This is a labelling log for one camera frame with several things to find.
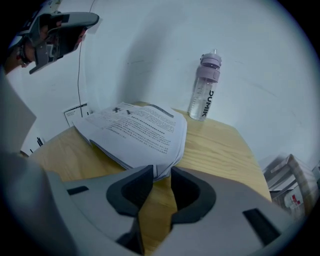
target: water bottle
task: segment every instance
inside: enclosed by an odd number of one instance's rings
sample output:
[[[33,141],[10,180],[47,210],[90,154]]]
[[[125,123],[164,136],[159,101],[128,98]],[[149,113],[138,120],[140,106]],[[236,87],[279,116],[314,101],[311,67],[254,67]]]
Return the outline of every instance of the water bottle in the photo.
[[[206,119],[218,84],[221,63],[221,57],[216,49],[201,56],[200,66],[196,70],[195,90],[188,111],[192,119],[198,121]]]

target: wooden table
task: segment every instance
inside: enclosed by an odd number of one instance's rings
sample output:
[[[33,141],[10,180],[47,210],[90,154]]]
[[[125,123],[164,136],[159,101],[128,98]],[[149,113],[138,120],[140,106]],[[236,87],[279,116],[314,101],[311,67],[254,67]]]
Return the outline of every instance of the wooden table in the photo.
[[[271,200],[264,175],[238,131],[207,119],[187,120],[184,155],[178,167],[186,167],[244,183]],[[60,133],[30,159],[45,170],[60,174],[63,181],[116,174],[124,169],[96,146],[90,146],[74,127]],[[170,231],[171,215],[177,211],[170,177],[153,184],[139,212],[145,254],[150,255]]]

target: paper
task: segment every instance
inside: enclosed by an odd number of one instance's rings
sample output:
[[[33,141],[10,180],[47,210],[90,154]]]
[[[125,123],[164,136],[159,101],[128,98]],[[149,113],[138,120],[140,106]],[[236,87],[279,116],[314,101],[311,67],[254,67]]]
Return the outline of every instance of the paper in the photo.
[[[121,103],[74,125],[124,168],[154,165],[154,180],[169,176],[184,153],[187,121],[166,106]]]

